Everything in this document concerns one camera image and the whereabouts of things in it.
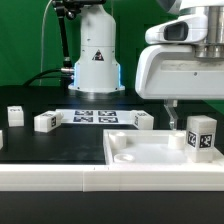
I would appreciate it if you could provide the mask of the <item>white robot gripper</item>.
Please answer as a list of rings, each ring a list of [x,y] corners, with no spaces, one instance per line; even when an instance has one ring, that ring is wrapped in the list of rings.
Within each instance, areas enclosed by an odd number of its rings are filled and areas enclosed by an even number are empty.
[[[196,58],[189,45],[149,46],[138,61],[135,90],[143,99],[167,99],[169,126],[176,130],[177,100],[224,100],[224,59]]]

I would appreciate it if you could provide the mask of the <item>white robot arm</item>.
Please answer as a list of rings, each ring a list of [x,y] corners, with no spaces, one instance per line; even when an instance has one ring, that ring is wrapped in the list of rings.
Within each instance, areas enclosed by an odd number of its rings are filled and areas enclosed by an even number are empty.
[[[148,29],[135,91],[163,99],[177,127],[177,100],[224,99],[224,0],[157,0],[177,19]],[[115,59],[115,21],[95,2],[81,11],[81,52],[69,88],[88,98],[122,91]]]

